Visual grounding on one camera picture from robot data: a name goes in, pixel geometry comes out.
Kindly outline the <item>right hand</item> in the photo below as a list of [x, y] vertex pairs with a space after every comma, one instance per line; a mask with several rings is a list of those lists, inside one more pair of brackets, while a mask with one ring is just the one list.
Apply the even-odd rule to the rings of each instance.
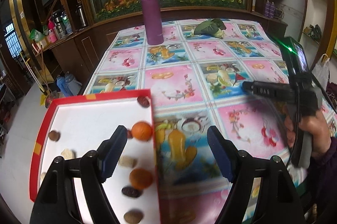
[[[291, 148], [295, 143], [295, 130], [288, 113], [285, 118], [285, 127], [287, 129], [287, 144]], [[322, 111], [317, 110], [314, 116], [303, 117], [299, 123], [299, 128], [312, 135], [312, 157], [315, 159], [322, 158], [331, 145], [330, 132]]]

